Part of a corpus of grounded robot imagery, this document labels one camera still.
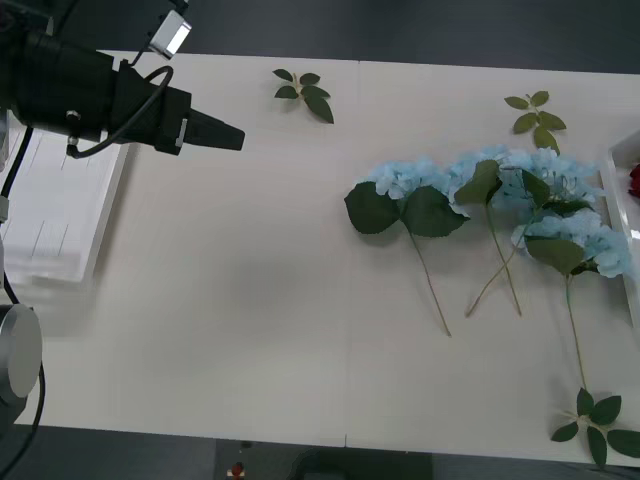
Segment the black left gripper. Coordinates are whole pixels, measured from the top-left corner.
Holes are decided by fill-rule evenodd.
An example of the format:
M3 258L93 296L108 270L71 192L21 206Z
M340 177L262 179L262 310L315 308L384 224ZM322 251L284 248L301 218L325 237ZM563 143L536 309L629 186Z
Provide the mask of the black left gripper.
M112 133L129 121L158 88L122 60L115 77ZM139 143L162 153L178 155L184 139L183 124L188 118L185 144L223 150L243 148L244 131L190 110L191 99L190 93L167 86L154 103L116 138L115 143Z

